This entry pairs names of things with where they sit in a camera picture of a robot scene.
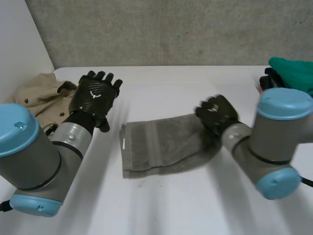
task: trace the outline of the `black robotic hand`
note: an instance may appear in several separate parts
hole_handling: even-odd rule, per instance
[[[90,71],[79,80],[77,90],[69,104],[69,113],[84,112],[90,115],[97,127],[102,132],[108,132],[110,126],[106,115],[113,106],[114,100],[119,95],[122,80],[116,80],[112,85],[113,74],[109,73],[103,80],[105,72],[97,75]]]
[[[227,127],[239,122],[236,110],[222,95],[203,101],[201,106],[196,108],[196,116],[207,129],[219,137]]]

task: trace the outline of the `white wall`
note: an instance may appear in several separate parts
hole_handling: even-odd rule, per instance
[[[0,102],[54,67],[24,0],[0,0]]]

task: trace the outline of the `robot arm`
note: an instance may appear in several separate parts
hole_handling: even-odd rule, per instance
[[[257,190],[274,200],[301,183],[290,162],[299,143],[313,142],[312,111],[313,99],[305,92],[275,88],[261,95],[253,128],[234,118],[223,96],[203,102],[196,115],[221,138]]]
[[[109,131],[106,115],[119,94],[121,80],[113,74],[84,75],[69,106],[70,116],[51,140],[28,110],[0,106],[0,174],[17,190],[9,202],[20,212],[52,217],[63,204],[91,143],[93,130]]]

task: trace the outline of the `beige jacket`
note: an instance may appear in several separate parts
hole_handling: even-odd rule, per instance
[[[57,81],[54,73],[41,73],[19,86],[5,102],[24,105],[42,127],[61,124],[69,115],[68,105],[75,89],[76,85],[71,82]]]

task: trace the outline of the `gray towel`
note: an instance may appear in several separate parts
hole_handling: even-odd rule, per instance
[[[194,114],[122,126],[124,178],[177,173],[209,161],[220,149]]]

